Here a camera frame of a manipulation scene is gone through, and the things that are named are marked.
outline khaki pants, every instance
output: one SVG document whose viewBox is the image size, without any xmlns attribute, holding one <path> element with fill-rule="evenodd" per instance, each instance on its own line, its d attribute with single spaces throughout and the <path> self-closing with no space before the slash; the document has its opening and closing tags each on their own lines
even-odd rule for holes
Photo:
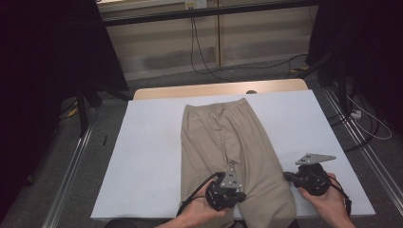
<svg viewBox="0 0 403 228">
<path fill-rule="evenodd" d="M 181 198 L 211 174 L 233 166 L 246 200 L 240 211 L 250 228 L 288 227 L 296 216 L 294 197 L 276 153 L 246 99 L 185 107 L 182 119 Z M 227 218 L 203 227 L 228 227 Z"/>
</svg>

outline wall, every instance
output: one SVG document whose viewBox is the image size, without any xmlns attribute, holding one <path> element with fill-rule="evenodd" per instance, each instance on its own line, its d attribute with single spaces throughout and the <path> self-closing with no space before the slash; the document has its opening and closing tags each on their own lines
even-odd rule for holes
<svg viewBox="0 0 403 228">
<path fill-rule="evenodd" d="M 207 1 L 208 7 L 262 2 L 267 1 Z M 184 2 L 179 0 L 101 3 L 98 6 L 105 19 L 184 10 Z M 208 67 L 226 67 L 307 53 L 316 11 L 317 7 L 311 7 L 196 18 L 204 60 Z M 128 81 L 193 70 L 190 19 L 110 27 L 107 30 Z M 196 38 L 193 54 L 195 68 L 204 69 Z"/>
</svg>

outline wrist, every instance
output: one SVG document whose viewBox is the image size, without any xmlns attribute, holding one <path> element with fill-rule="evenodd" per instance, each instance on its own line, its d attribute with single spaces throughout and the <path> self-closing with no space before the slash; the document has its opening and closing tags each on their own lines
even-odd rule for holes
<svg viewBox="0 0 403 228">
<path fill-rule="evenodd" d="M 333 228 L 355 228 L 349 218 L 340 218 L 332 222 Z"/>
<path fill-rule="evenodd" d="M 178 217 L 175 218 L 178 223 L 176 224 L 177 228 L 191 228 L 191 227 L 195 227 L 194 224 L 194 220 L 191 219 L 189 216 L 187 216 L 186 214 L 182 214 Z"/>
</svg>

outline hand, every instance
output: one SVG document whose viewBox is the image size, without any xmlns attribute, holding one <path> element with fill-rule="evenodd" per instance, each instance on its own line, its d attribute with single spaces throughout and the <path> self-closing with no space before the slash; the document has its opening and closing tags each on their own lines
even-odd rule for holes
<svg viewBox="0 0 403 228">
<path fill-rule="evenodd" d="M 328 176 L 336 178 L 335 174 L 332 173 L 328 173 Z M 335 180 L 330 180 L 332 184 L 338 186 Z M 308 191 L 301 187 L 299 187 L 298 191 L 303 198 L 314 205 L 320 217 L 332 227 L 355 227 L 347 215 L 343 196 L 334 187 L 331 186 L 325 194 L 318 197 L 311 196 Z"/>
<path fill-rule="evenodd" d="M 169 222 L 158 226 L 159 228 L 187 228 L 196 227 L 205 224 L 207 221 L 214 218 L 222 218 L 229 212 L 229 208 L 224 208 L 219 212 L 214 210 L 205 199 L 205 190 L 207 189 L 209 181 L 204 187 L 194 196 L 189 205 L 183 212 L 176 218 Z"/>
</svg>

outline white board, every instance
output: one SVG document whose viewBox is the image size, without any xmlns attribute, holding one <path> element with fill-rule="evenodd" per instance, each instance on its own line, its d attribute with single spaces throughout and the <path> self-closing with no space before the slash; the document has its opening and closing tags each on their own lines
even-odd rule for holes
<svg viewBox="0 0 403 228">
<path fill-rule="evenodd" d="M 335 173 L 353 201 L 353 216 L 374 215 L 312 91 L 129 102 L 91 217 L 174 218 L 181 193 L 181 126 L 185 105 L 210 105 L 246 98 L 262 123 L 284 171 L 297 172 L 306 153 L 334 155 L 322 164 Z M 316 217 L 313 206 L 291 185 L 297 217 Z M 234 218 L 241 218 L 239 209 Z"/>
</svg>

